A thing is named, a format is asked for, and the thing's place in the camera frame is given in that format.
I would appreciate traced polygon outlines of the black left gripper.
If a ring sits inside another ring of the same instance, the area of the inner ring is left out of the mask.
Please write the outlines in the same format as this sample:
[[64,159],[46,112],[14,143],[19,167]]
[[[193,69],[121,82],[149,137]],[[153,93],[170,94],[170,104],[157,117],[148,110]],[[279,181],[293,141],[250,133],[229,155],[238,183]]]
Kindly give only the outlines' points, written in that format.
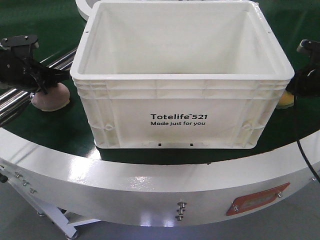
[[38,36],[35,34],[6,36],[0,40],[1,89],[39,90],[47,95],[45,83],[60,83],[70,78],[68,70],[58,70],[35,62],[33,50],[38,47]]

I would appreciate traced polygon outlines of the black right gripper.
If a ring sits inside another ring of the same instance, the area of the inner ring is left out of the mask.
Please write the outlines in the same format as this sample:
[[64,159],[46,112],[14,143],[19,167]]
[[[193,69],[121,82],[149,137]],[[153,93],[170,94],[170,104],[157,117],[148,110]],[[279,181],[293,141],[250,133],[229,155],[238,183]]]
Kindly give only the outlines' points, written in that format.
[[286,87],[286,90],[299,97],[320,96],[320,43],[303,39],[296,51],[306,54],[309,61],[306,66],[297,70]]

